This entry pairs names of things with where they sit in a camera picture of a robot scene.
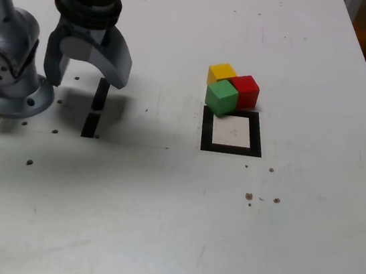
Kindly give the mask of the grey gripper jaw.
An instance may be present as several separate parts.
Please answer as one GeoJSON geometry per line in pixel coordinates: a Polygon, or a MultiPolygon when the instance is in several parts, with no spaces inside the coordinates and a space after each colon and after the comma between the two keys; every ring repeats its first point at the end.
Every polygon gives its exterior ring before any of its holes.
{"type": "Polygon", "coordinates": [[[74,35],[65,38],[60,48],[67,57],[89,63],[97,68],[106,81],[115,88],[127,85],[132,67],[132,58],[126,40],[117,28],[111,46],[98,46],[87,37],[74,35]]]}
{"type": "Polygon", "coordinates": [[[70,62],[69,57],[63,54],[60,48],[61,42],[70,36],[70,32],[71,30],[67,25],[58,25],[49,36],[45,51],[44,70],[48,82],[53,86],[60,86],[70,62]]]}

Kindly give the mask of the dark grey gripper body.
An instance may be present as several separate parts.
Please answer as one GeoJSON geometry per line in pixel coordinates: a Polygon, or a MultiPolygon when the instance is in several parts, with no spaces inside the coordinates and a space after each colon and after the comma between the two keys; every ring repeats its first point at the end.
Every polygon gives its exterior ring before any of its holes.
{"type": "Polygon", "coordinates": [[[113,41],[115,27],[107,29],[88,29],[86,27],[73,24],[67,18],[61,16],[56,31],[56,40],[63,40],[65,37],[82,35],[87,37],[88,41],[95,42],[98,46],[111,46],[113,41]]]}

